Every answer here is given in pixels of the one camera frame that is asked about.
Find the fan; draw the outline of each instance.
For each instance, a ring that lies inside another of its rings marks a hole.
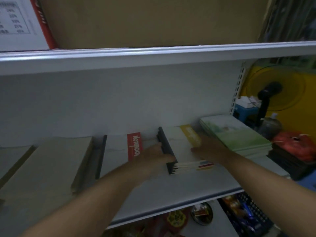
[[[246,82],[247,96],[261,100],[255,128],[261,125],[267,110],[282,111],[294,106],[305,92],[305,79],[290,67],[265,67],[255,72]]]

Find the black notebook spine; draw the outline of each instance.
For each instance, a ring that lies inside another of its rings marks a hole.
[[[172,149],[171,149],[171,146],[168,142],[168,139],[167,137],[165,136],[164,132],[163,132],[163,129],[162,127],[159,127],[159,131],[158,131],[158,139],[159,141],[162,143],[162,150],[164,152],[164,154],[170,154],[170,155],[174,155]],[[174,161],[174,162],[170,162],[170,163],[167,163],[167,168],[168,168],[168,173],[169,174],[172,174],[173,173],[173,167],[174,165],[178,163],[178,161]]]
[[[95,173],[95,179],[99,179],[100,178],[100,173],[101,173],[101,168],[102,168],[102,163],[103,163],[103,156],[104,156],[104,151],[105,151],[106,140],[107,140],[107,135],[104,135],[103,136],[103,140],[102,140],[102,145],[101,145],[101,151],[100,151],[100,156],[99,156],[99,161],[98,161],[98,167],[97,167],[97,171]]]

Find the cardboard box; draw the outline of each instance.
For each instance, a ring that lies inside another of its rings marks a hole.
[[[36,0],[0,0],[0,51],[56,48]]]
[[[269,0],[40,0],[64,49],[255,43]]]

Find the upper shelf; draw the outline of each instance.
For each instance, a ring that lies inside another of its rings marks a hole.
[[[314,55],[316,41],[0,53],[0,75]]]

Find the brown cardboard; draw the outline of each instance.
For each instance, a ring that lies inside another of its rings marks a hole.
[[[268,0],[40,0],[59,47],[255,43]]]

